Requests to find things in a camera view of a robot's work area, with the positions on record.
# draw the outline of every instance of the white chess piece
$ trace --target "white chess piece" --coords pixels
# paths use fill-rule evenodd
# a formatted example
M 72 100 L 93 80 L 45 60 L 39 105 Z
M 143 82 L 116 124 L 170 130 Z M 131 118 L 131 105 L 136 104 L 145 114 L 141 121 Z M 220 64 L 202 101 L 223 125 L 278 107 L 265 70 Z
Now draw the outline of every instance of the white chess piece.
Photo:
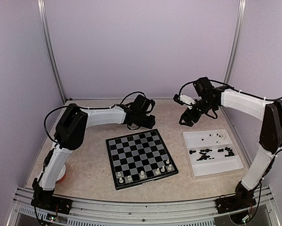
M 141 172 L 140 172 L 140 177 L 141 177 L 141 178 L 145 178 L 144 171 L 141 171 Z
M 160 174 L 160 168 L 156 170 L 156 174 Z

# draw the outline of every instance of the robotic arm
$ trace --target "robotic arm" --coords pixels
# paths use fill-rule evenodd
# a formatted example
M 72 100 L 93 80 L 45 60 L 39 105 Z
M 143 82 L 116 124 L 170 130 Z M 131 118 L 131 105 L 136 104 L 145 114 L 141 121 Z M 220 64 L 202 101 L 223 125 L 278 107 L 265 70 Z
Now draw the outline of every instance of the robotic arm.
M 70 104 L 57 126 L 52 149 L 43 162 L 43 170 L 33 181 L 32 206 L 69 214 L 72 201 L 53 196 L 55 183 L 65 172 L 65 162 L 83 143 L 86 128 L 103 124 L 135 124 L 148 129 L 155 125 L 155 116 L 149 115 L 155 102 L 142 95 L 129 104 L 112 107 L 88 108 Z
M 193 126 L 201 115 L 217 118 L 216 110 L 220 106 L 233 108 L 249 114 L 263 122 L 259 139 L 259 148 L 248 173 L 235 188 L 234 196 L 216 200 L 218 213 L 247 208 L 255 205 L 254 191 L 262 178 L 269 172 L 275 160 L 276 152 L 282 147 L 282 101 L 266 101 L 231 90 L 228 86 L 214 87 L 207 77 L 193 82 L 200 100 L 176 94 L 174 101 L 188 108 L 182 114 L 179 123 Z

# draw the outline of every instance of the lavender wall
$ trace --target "lavender wall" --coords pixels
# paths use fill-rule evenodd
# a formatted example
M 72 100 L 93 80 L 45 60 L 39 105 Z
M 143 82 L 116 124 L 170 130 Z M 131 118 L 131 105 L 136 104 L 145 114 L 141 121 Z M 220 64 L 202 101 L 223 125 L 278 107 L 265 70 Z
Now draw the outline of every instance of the lavender wall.
M 198 77 L 223 81 L 238 6 L 238 0 L 46 1 L 67 96 L 143 90 L 173 97 Z
M 259 96 L 282 96 L 282 1 L 248 0 L 241 40 L 230 84 Z M 253 159 L 261 123 L 227 111 Z M 282 217 L 282 153 L 270 171 L 270 185 Z
M 37 1 L 0 0 L 0 226 L 44 141 L 43 118 L 59 105 Z

